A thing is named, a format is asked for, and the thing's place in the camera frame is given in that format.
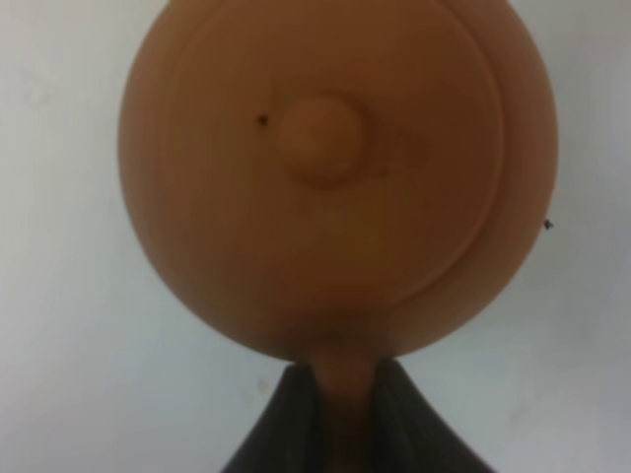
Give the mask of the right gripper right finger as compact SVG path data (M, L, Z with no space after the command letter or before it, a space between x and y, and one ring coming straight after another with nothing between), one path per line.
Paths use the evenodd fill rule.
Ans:
M372 389L370 458L375 472L487 473L400 362L382 360Z

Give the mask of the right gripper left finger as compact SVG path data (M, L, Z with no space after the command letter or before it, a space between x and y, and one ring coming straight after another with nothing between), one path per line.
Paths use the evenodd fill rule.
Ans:
M286 368L253 429L225 472L324 473L330 470L329 412L305 364Z

